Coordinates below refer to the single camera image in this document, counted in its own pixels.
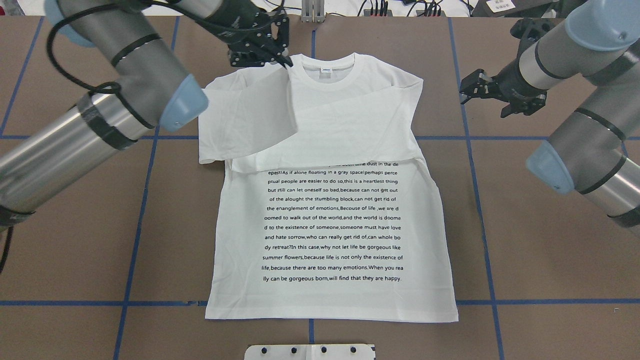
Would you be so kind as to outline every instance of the white mounting plate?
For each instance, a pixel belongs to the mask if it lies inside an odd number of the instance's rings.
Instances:
[[[368,344],[252,345],[244,360],[375,360]]]

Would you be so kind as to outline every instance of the white sticker label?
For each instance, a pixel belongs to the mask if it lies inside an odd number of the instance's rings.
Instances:
[[[494,13],[516,8],[511,0],[487,0],[486,4]]]

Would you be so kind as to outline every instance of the table surface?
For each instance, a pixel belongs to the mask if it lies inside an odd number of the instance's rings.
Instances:
[[[202,86],[233,71],[225,46],[186,19],[150,19]],[[550,92],[531,117],[458,102],[460,76],[497,73],[515,19],[292,17],[292,53],[371,54],[424,79],[413,119],[444,205],[460,321],[204,319],[223,164],[198,164],[196,122],[149,133],[16,227],[0,276],[0,358],[242,359],[253,344],[371,343],[378,359],[637,359],[640,241],[524,161],[593,91]],[[0,153],[84,90],[49,65],[40,17],[0,18]],[[56,41],[71,73],[115,72],[94,49]],[[640,158],[640,142],[624,150]]]

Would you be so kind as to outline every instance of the white bracket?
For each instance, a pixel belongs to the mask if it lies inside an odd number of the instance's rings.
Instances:
[[[302,22],[324,22],[324,0],[302,0]]]
[[[244,360],[376,360],[368,344],[253,345]]]

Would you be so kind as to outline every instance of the white floor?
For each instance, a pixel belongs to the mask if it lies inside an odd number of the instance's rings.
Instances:
[[[275,6],[269,4],[266,0],[252,0],[257,6],[271,10]],[[272,3],[280,4],[280,0],[270,0]],[[477,3],[477,0],[469,1],[472,6]],[[20,7],[24,10],[26,15],[44,15],[44,0],[18,0]],[[292,6],[299,8],[301,0],[285,0],[286,6]],[[325,12],[335,12],[346,16],[355,16],[358,13],[362,5],[362,0],[325,0],[324,10]],[[467,6],[462,3],[461,0],[442,0],[440,3],[442,11],[448,17],[468,17],[469,11]],[[365,9],[369,9],[371,6],[369,2],[365,5]],[[416,5],[410,16],[415,16],[415,11],[424,7],[422,4]],[[411,5],[405,6],[400,0],[390,0],[389,9],[392,10],[395,16],[406,16],[409,12]],[[177,15],[175,12],[162,8],[160,6],[153,6],[144,11],[147,15]],[[287,10],[288,13],[300,14],[299,10]]]

